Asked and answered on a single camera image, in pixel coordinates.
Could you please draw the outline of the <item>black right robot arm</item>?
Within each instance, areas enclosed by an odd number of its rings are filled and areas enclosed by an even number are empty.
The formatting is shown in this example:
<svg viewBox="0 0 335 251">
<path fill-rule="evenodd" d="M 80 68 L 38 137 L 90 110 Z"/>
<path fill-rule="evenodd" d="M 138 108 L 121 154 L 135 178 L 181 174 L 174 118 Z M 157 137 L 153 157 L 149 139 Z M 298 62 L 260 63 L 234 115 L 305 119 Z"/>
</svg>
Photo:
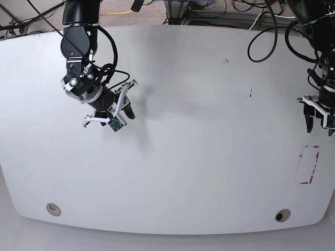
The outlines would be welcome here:
<svg viewBox="0 0 335 251">
<path fill-rule="evenodd" d="M 71 98 L 95 109 L 92 120 L 122 127 L 126 121 L 120 115 L 121 111 L 129 119 L 135 117 L 126 97 L 131 84 L 122 81 L 116 92 L 107 87 L 117 72 L 118 52 L 111 35 L 99 25 L 100 6 L 100 1 L 65 2 L 61 52 L 66 58 L 66 75 L 62 88 Z M 99 32 L 108 38 L 113 50 L 113 61 L 102 67 L 95 65 L 93 60 Z"/>
</svg>

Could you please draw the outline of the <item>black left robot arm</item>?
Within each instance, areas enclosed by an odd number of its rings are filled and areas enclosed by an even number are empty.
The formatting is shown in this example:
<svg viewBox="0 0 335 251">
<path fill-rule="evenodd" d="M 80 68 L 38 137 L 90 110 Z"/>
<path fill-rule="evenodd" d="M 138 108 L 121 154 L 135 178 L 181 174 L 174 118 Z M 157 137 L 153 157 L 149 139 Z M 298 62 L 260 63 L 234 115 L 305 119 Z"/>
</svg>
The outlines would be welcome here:
<svg viewBox="0 0 335 251">
<path fill-rule="evenodd" d="M 318 94 L 298 98 L 304 105 L 307 133 L 311 133 L 314 118 L 320 120 L 321 127 L 334 134 L 334 1 L 287 1 L 296 20 L 285 30 L 288 49 L 302 60 L 314 64 L 308 69 L 308 83 Z M 304 56 L 293 49 L 289 33 L 294 26 L 301 25 L 304 36 L 312 46 L 315 59 Z"/>
</svg>

